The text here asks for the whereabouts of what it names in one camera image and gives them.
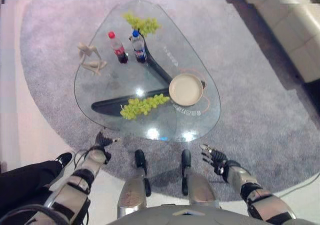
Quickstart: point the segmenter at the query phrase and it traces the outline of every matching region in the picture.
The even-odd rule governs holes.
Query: sofa
[[[320,0],[246,0],[263,17],[305,83],[320,81]]]

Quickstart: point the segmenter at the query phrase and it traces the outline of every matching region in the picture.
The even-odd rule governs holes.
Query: grape bunch
[[[151,109],[156,109],[159,104],[164,104],[170,100],[170,97],[164,96],[163,93],[160,95],[154,95],[154,97],[148,97],[143,100],[139,98],[130,98],[127,105],[122,106],[120,114],[125,119],[131,120],[136,119],[137,115],[144,114],[148,115]]]
[[[147,34],[154,34],[160,25],[156,18],[142,19],[134,16],[132,12],[126,12],[123,17],[135,30],[139,30],[140,33],[146,38]]]

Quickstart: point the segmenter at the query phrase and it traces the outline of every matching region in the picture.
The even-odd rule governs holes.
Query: red bottle cap
[[[110,31],[108,33],[108,36],[109,36],[109,38],[114,39],[116,35],[115,35],[115,33],[113,31]]]

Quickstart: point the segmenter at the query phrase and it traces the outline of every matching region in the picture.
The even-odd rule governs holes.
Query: plate
[[[169,86],[171,99],[181,106],[196,104],[202,97],[203,92],[204,87],[200,79],[189,73],[176,76]]]

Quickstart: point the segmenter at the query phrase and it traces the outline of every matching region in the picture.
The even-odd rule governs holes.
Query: floor
[[[34,103],[24,78],[20,58],[20,29],[25,6],[31,0],[6,0],[0,18],[0,161],[2,171],[54,159],[71,148],[44,119]],[[66,169],[63,180],[73,168]],[[89,224],[102,225],[116,219],[117,201],[124,181],[101,171],[91,189]],[[300,187],[298,184],[278,196]],[[286,195],[283,200],[297,217],[320,224],[320,179]],[[148,206],[165,203],[187,204],[186,199],[153,193]],[[242,201],[222,202],[222,208],[246,213]]]

